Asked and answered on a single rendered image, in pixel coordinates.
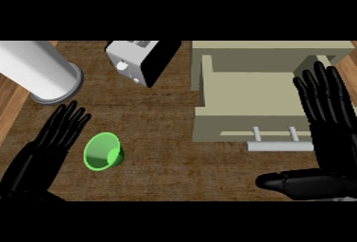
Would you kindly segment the green cup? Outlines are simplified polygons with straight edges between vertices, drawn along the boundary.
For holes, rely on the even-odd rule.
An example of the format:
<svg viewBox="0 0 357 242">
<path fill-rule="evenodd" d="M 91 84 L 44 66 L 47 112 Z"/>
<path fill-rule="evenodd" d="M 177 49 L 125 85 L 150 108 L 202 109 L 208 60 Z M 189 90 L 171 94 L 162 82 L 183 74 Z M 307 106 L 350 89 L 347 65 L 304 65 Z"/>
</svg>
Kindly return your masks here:
<svg viewBox="0 0 357 242">
<path fill-rule="evenodd" d="M 103 171 L 124 161 L 124 149 L 111 132 L 96 134 L 84 148 L 84 165 L 91 171 Z"/>
</svg>

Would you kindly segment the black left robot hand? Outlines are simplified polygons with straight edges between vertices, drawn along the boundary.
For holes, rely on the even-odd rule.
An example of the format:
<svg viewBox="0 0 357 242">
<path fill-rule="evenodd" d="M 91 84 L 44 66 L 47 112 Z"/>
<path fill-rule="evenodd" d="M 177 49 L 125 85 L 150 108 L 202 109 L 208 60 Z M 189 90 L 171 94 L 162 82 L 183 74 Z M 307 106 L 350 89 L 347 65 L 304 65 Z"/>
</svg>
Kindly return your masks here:
<svg viewBox="0 0 357 242">
<path fill-rule="evenodd" d="M 18 152 L 0 181 L 0 201 L 63 202 L 49 192 L 63 160 L 90 121 L 77 101 L 62 104 L 49 117 L 37 139 Z"/>
</svg>

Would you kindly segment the beige cabinet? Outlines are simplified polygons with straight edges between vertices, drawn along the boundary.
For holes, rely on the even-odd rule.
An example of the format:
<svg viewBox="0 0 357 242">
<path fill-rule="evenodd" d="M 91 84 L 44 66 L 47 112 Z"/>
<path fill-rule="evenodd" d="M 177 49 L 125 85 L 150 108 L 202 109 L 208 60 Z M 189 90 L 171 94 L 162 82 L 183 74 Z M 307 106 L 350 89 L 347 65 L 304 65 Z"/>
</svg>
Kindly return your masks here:
<svg viewBox="0 0 357 242">
<path fill-rule="evenodd" d="M 205 55 L 218 72 L 292 72 L 308 56 L 325 56 L 335 65 L 353 50 L 351 41 L 192 41 L 192 90 Z"/>
</svg>

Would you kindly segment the beige open drawer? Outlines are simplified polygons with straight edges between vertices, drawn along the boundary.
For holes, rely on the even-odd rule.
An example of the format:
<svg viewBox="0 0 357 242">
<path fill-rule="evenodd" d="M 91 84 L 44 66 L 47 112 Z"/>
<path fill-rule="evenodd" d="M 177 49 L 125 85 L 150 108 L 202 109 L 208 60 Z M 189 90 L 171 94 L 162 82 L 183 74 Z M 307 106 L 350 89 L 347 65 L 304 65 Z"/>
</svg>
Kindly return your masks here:
<svg viewBox="0 0 357 242">
<path fill-rule="evenodd" d="M 199 101 L 192 123 L 195 142 L 243 142 L 260 130 L 266 141 L 289 141 L 289 129 L 308 141 L 310 128 L 294 87 L 294 72 L 217 72 L 201 61 Z"/>
</svg>

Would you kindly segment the white and black toaster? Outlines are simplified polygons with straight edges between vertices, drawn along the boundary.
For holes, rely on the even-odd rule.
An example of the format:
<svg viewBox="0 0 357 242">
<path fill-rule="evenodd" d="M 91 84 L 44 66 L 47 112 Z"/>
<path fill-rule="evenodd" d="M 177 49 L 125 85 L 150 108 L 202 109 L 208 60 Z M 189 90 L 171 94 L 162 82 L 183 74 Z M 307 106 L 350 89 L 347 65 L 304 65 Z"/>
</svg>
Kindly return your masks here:
<svg viewBox="0 0 357 242">
<path fill-rule="evenodd" d="M 105 52 L 117 72 L 150 88 L 180 46 L 180 41 L 111 41 Z"/>
</svg>

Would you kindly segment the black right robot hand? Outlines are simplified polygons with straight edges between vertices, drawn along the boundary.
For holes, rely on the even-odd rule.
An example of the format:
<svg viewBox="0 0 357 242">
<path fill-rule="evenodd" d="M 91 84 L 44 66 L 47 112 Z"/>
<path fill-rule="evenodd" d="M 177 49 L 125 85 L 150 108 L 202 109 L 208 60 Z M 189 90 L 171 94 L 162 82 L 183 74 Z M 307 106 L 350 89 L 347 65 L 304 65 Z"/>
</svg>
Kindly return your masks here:
<svg viewBox="0 0 357 242">
<path fill-rule="evenodd" d="M 314 63 L 294 78 L 319 168 L 260 175 L 260 188 L 294 200 L 357 199 L 357 115 L 338 69 Z"/>
</svg>

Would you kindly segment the white cylindrical appliance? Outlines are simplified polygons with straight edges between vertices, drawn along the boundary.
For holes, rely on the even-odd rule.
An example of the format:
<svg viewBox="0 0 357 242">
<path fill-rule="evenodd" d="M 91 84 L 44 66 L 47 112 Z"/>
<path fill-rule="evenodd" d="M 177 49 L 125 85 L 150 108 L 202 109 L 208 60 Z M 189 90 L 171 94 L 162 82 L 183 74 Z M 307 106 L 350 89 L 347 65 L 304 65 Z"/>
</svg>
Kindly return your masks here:
<svg viewBox="0 0 357 242">
<path fill-rule="evenodd" d="M 84 83 L 83 70 L 49 41 L 0 41 L 0 73 L 41 105 L 65 103 Z"/>
</svg>

